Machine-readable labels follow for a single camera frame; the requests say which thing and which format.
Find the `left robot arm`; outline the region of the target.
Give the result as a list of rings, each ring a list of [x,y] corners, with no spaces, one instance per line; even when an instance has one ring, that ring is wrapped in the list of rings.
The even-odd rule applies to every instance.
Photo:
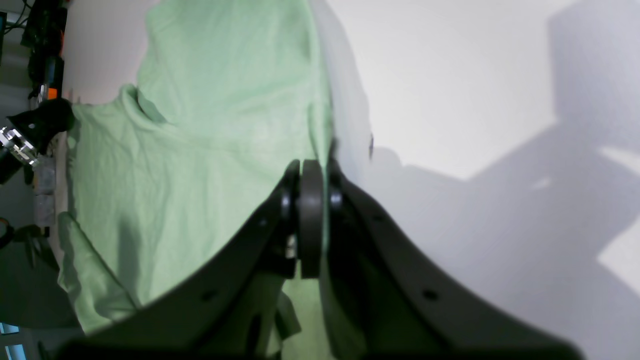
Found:
[[[36,169],[51,141],[74,126],[73,107],[63,98],[67,7],[62,0],[25,0],[18,16],[1,12],[1,35],[21,30],[20,45],[29,51],[28,100],[34,108],[1,121],[0,181]]]

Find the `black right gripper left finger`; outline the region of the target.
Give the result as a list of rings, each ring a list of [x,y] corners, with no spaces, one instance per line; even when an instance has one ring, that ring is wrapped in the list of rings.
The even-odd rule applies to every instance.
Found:
[[[73,341],[60,360],[264,360],[292,245],[301,162],[217,255],[134,316]]]

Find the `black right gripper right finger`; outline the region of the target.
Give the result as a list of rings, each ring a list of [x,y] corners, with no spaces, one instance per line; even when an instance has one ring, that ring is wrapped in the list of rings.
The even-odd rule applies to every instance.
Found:
[[[569,342],[499,310],[424,255],[338,162],[304,160],[301,276],[318,280],[340,360],[580,360]]]

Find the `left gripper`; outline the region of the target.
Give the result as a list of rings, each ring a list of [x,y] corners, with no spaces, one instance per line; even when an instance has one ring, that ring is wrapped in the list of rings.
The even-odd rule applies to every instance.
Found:
[[[50,99],[39,107],[6,117],[0,130],[0,184],[23,167],[36,168],[50,142],[74,125],[73,105],[64,98]]]

